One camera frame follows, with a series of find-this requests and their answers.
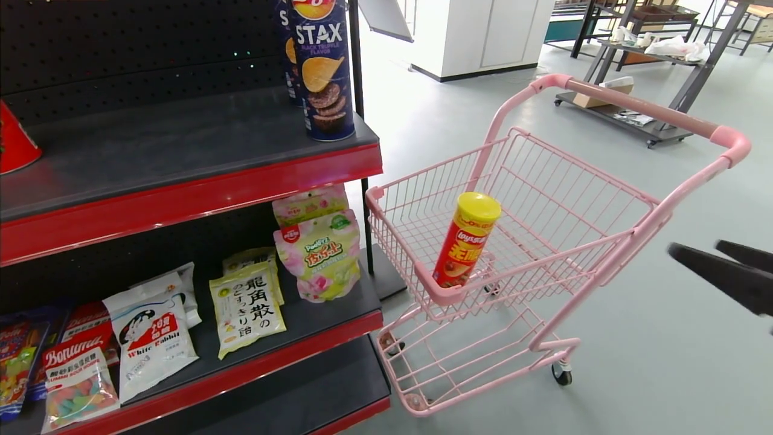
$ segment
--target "pringles-style chip can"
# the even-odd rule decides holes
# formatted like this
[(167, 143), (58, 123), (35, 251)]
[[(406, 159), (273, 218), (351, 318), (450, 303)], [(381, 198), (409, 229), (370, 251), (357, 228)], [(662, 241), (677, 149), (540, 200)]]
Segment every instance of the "pringles-style chip can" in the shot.
[(354, 134), (344, 0), (291, 0), (306, 131), (331, 142)]
[(298, 61), (295, 57), (295, 39), (293, 38), (295, 27), (290, 24), (288, 0), (274, 0), (274, 20), (277, 23), (279, 53), (282, 58), (284, 82), (288, 87), (290, 103), (297, 107), (303, 107), (299, 95), (301, 79), (298, 77)]
[(432, 274), (440, 287), (463, 286), (467, 282), (501, 214), (502, 206), (492, 197), (476, 192), (459, 195), (454, 219)]

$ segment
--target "candy bag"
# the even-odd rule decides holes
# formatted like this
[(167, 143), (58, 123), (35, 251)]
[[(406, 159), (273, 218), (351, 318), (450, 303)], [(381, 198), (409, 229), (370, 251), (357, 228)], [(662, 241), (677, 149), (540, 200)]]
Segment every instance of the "candy bag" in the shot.
[[(31, 321), (42, 320), (49, 323), (48, 334), (40, 345), (40, 354), (45, 355), (46, 351), (57, 345), (62, 339), (62, 333), (66, 326), (65, 320), (69, 310), (62, 307), (40, 307), (30, 310), (25, 314)], [(46, 368), (43, 364), (43, 358), (38, 358), (32, 368), (32, 375), (29, 377), (29, 386), (27, 387), (27, 399), (36, 402), (46, 398)]]
[(284, 305), (282, 289), (279, 286), (279, 268), (277, 267), (276, 248), (253, 248), (233, 254), (223, 260), (223, 276), (234, 273), (249, 265), (265, 262), (271, 270), (271, 278), (274, 280), (274, 298), (281, 307)]
[(345, 296), (359, 279), (359, 226), (346, 210), (274, 232), (279, 259), (298, 277), (301, 298), (324, 302)]
[(177, 269), (134, 284), (129, 290), (138, 293), (133, 296), (134, 300), (155, 296), (163, 291), (167, 293), (182, 293), (182, 305), (185, 308), (186, 323), (188, 324), (188, 329), (190, 329), (201, 323), (199, 304), (196, 303), (196, 293), (193, 291), (193, 266), (193, 262), (181, 265)]
[(276, 290), (272, 273), (266, 262), (260, 262), (209, 281), (220, 338), (218, 358), (258, 338), (287, 330), (273, 297)]
[(108, 339), (103, 341), (102, 355), (104, 355), (108, 366), (118, 364), (118, 358), (121, 348), (113, 337), (113, 328), (110, 325), (110, 314), (101, 301), (87, 303), (76, 308), (70, 315), (67, 325), (62, 333), (62, 343), (72, 340), (75, 336), (87, 331), (92, 334), (92, 330), (97, 329), (100, 334), (107, 334)]
[(22, 412), (32, 366), (48, 327), (48, 322), (29, 320), (0, 327), (0, 420), (13, 420)]
[(349, 208), (349, 199), (343, 184), (334, 184), (275, 200), (271, 206), (274, 208), (279, 227), (284, 228), (336, 211), (344, 211)]
[(161, 293), (128, 306), (114, 305), (110, 298), (103, 302), (121, 346), (122, 404), (199, 359), (181, 293)]
[(91, 329), (45, 353), (47, 396), (43, 433), (121, 406), (102, 353), (112, 335), (112, 331)]

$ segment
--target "yellow lid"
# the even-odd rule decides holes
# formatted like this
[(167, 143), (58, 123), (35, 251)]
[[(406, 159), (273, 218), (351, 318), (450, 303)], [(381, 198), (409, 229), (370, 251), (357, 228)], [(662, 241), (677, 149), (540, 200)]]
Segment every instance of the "yellow lid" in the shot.
[(477, 221), (492, 223), (502, 214), (502, 206), (494, 198), (477, 192), (464, 192), (457, 199), (459, 208)]

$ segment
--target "pink shopping cart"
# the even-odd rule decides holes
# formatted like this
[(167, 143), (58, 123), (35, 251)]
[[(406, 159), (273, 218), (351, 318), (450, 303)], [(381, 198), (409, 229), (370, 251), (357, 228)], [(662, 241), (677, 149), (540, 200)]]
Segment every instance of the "pink shopping cart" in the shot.
[[(548, 87), (639, 111), (727, 151), (660, 201), (521, 128), (498, 139), (507, 114)], [(614, 278), (685, 196), (750, 149), (732, 128), (551, 74), (499, 108), (482, 147), (368, 190), (373, 234), (414, 297), (378, 333), (405, 407), (427, 416), (548, 365), (559, 384), (571, 384), (570, 356), (580, 339), (559, 338), (557, 327)], [(502, 216), (470, 280), (441, 288), (431, 270), (456, 198), (471, 190), (496, 198)], [(560, 294), (568, 294), (563, 305), (548, 297)], [(557, 312), (541, 317), (541, 310)]]

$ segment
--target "black stax can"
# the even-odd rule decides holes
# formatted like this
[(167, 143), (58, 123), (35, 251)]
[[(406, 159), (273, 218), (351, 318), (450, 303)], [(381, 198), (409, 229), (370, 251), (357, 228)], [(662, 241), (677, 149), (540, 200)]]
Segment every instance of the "black stax can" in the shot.
[(306, 131), (330, 142), (354, 134), (344, 0), (290, 0)]
[(284, 82), (288, 87), (290, 103), (302, 107), (300, 87), (301, 78), (298, 76), (298, 61), (295, 57), (295, 27), (290, 24), (290, 6), (288, 0), (274, 0), (274, 20), (277, 23), (277, 38), (279, 39), (279, 53), (282, 58), (282, 71)]

